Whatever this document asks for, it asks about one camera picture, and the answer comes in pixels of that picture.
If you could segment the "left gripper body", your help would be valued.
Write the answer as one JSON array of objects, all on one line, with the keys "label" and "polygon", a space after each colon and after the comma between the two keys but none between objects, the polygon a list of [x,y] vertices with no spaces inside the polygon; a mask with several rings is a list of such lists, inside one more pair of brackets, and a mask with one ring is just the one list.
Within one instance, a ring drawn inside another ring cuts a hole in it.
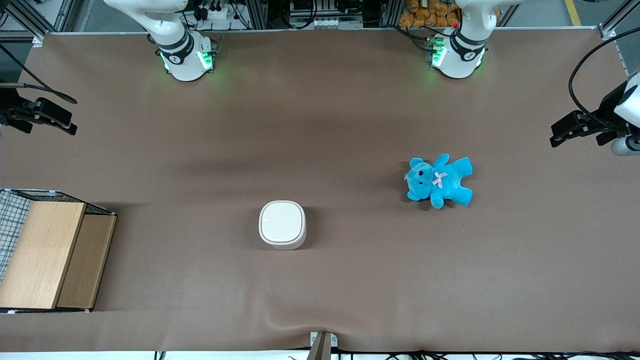
[{"label": "left gripper body", "polygon": [[615,141],[615,139],[633,134],[630,123],[614,112],[615,107],[624,96],[626,86],[627,82],[622,82],[622,84],[606,94],[599,103],[598,119],[605,124],[605,129],[598,135],[599,146],[605,146]]}]

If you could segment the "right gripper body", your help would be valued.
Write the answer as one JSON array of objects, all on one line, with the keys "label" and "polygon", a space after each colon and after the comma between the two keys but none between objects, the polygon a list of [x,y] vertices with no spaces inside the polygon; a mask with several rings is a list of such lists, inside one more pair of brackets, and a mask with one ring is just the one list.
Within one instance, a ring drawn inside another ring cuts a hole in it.
[{"label": "right gripper body", "polygon": [[33,104],[24,99],[2,99],[0,103],[0,123],[22,133],[31,133],[34,125]]}]

